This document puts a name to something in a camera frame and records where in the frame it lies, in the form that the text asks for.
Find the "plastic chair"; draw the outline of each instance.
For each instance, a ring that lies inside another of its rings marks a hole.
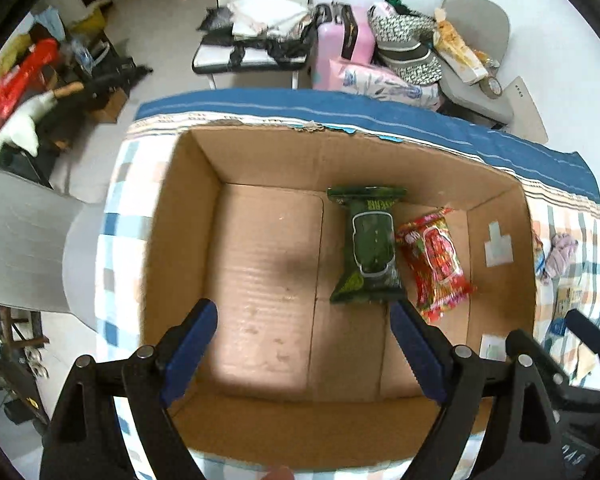
[[[104,204],[0,171],[0,305],[74,314],[96,330],[95,258]]]
[[[509,17],[489,0],[444,0],[446,18],[456,28],[465,43],[502,62],[509,45]],[[440,89],[450,101],[500,124],[513,120],[513,110],[504,95],[487,97],[477,84],[467,85],[441,58]]]

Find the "white sticker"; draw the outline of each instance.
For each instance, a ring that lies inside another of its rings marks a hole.
[[[506,361],[507,348],[505,339],[498,335],[484,334],[480,341],[480,357],[492,361]]]
[[[489,224],[490,241],[484,243],[484,254],[487,259],[487,267],[495,267],[513,262],[513,248],[511,247],[511,235],[500,234],[500,224],[491,222]]]

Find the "black device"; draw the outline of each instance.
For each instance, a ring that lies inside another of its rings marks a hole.
[[[485,397],[493,407],[470,478],[600,479],[600,392],[568,377],[531,336],[507,337],[509,361],[480,358],[452,346],[408,301],[390,307],[391,329],[439,415],[402,480],[448,480]],[[41,480],[135,479],[113,397],[126,397],[157,480],[203,480],[166,411],[181,397],[218,323],[216,306],[200,300],[184,322],[129,359],[96,363],[79,357],[45,436]],[[600,329],[573,310],[569,329],[600,357]],[[396,422],[408,424],[408,421]]]

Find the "tile floor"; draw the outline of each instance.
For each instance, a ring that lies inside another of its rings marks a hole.
[[[167,95],[208,89],[207,79],[191,70],[203,33],[196,31],[207,7],[216,0],[124,0],[107,17],[106,33],[114,45],[154,73],[131,92],[116,124],[88,125],[71,152],[61,156],[50,178],[52,185],[89,203],[106,198],[109,177],[126,130],[139,105]],[[248,73],[216,77],[218,88],[231,86],[291,86],[288,73]],[[74,360],[94,354],[94,333],[69,314],[43,313],[43,330],[50,343],[43,350],[49,378],[38,380],[43,403],[53,413]]]

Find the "brown box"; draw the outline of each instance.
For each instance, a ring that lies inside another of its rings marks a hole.
[[[118,116],[126,104],[127,99],[125,91],[118,88],[109,96],[109,101],[107,101],[104,108],[93,110],[89,112],[89,114],[99,123],[117,123]]]
[[[284,127],[200,126],[174,150],[144,277],[142,339],[155,344],[203,296],[219,326],[186,398],[171,408],[191,449],[333,470],[413,456],[438,413],[421,396],[384,304],[332,305],[345,211],[331,186],[404,186],[395,223],[447,216],[470,301],[438,323],[453,344],[531,330],[529,212],[518,181],[441,150]],[[497,221],[512,263],[487,267]],[[414,283],[398,261],[408,294]],[[485,405],[476,430],[484,428]]]

